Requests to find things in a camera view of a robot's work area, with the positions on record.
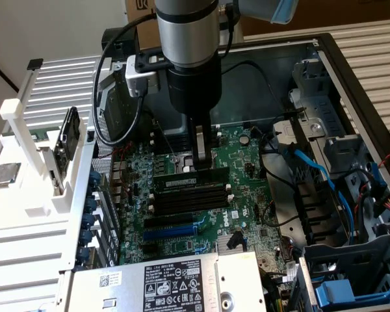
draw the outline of green circuit board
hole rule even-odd
[[[156,155],[149,147],[139,146],[125,161],[131,165],[138,184],[139,194],[134,196],[133,204],[123,203],[119,212],[122,222],[122,242],[120,264],[139,263],[152,257],[167,257],[193,253],[208,253],[216,250],[219,236],[231,235],[237,230],[243,232],[248,251],[255,251],[258,261],[268,271],[285,269],[283,259],[275,256],[274,248],[280,246],[278,229],[262,225],[254,213],[272,201],[267,180],[259,178],[258,140],[250,139],[242,146],[239,138],[250,137],[250,130],[242,127],[221,128],[220,147],[213,149],[216,168],[229,167],[229,183],[234,195],[229,207],[194,213],[197,222],[205,220],[198,228],[198,234],[190,237],[177,237],[156,240],[157,255],[144,254],[140,249],[143,241],[144,219],[152,218],[148,213],[150,188],[153,176],[173,174],[176,171],[174,159],[179,155]],[[246,171],[253,166],[253,173]]]

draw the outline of cardboard box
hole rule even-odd
[[[155,12],[155,0],[125,0],[127,19],[133,21]],[[161,39],[157,21],[145,21],[137,26],[138,42],[141,49],[160,47]]]
[[[390,0],[299,0],[287,25],[241,18],[243,35],[276,33],[390,19]]]
[[[155,0],[125,0],[125,3],[129,21],[155,12]],[[246,17],[240,22],[243,34],[249,36],[389,19],[390,0],[299,0],[296,13],[287,25]],[[157,21],[140,24],[137,32],[141,49],[161,45]]]

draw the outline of power supply label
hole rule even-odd
[[[143,311],[204,311],[201,260],[146,266]]]

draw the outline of white wall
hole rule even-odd
[[[122,1],[0,0],[1,70],[20,86],[33,58],[100,54],[104,30],[125,24]],[[14,96],[0,78],[0,104]]]

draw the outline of robotic arm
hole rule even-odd
[[[209,114],[222,93],[222,57],[218,54],[220,17],[227,16],[229,31],[233,17],[240,15],[288,23],[298,0],[227,2],[155,0],[162,52],[168,63],[165,69],[170,101],[178,112],[187,116],[196,170],[210,168],[212,161]]]

